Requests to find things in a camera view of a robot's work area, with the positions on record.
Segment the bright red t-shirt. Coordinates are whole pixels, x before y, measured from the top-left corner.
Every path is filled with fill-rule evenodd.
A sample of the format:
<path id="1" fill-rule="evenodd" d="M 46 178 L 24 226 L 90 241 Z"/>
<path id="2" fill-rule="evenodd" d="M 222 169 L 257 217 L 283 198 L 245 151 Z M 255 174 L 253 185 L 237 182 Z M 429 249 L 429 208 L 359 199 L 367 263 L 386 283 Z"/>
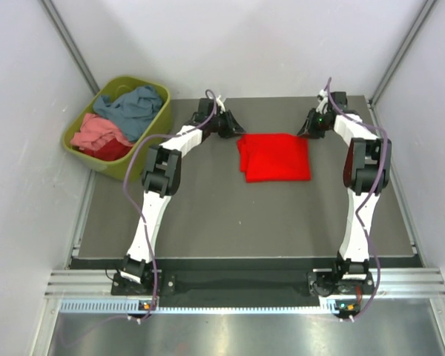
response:
<path id="1" fill-rule="evenodd" d="M 250 133 L 237 141 L 247 183 L 309 181 L 307 139 L 287 133 Z"/>

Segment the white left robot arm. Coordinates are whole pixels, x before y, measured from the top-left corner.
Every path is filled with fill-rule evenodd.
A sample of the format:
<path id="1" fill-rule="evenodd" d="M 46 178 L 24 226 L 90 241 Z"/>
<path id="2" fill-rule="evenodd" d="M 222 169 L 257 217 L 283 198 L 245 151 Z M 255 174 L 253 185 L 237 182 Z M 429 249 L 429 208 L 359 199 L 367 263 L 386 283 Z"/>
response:
<path id="1" fill-rule="evenodd" d="M 147 149 L 142 204 L 128 197 L 139 213 L 139 222 L 119 274 L 137 294 L 156 294 L 159 273 L 154 249 L 165 210 L 180 186 L 183 158 L 212 134 L 230 139 L 244 133 L 221 98 L 207 90 L 197 110 L 176 134 L 152 134 L 142 141 L 164 139 Z"/>

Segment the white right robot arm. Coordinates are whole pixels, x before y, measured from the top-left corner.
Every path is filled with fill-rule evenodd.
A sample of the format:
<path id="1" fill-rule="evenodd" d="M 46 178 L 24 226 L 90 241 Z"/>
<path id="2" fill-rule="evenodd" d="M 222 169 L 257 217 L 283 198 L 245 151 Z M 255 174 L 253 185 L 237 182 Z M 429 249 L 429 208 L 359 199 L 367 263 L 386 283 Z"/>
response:
<path id="1" fill-rule="evenodd" d="M 357 285 L 372 282 L 369 273 L 369 238 L 375 208 L 389 183 L 392 142 L 375 134 L 376 128 L 363 122 L 347 108 L 344 92 L 322 89 L 318 105 L 310 109 L 298 136 L 322 139 L 336 133 L 348 151 L 343 168 L 343 185 L 348 194 L 348 213 L 343 242 L 329 274 L 315 273 L 313 289 L 335 289 L 346 294 Z"/>

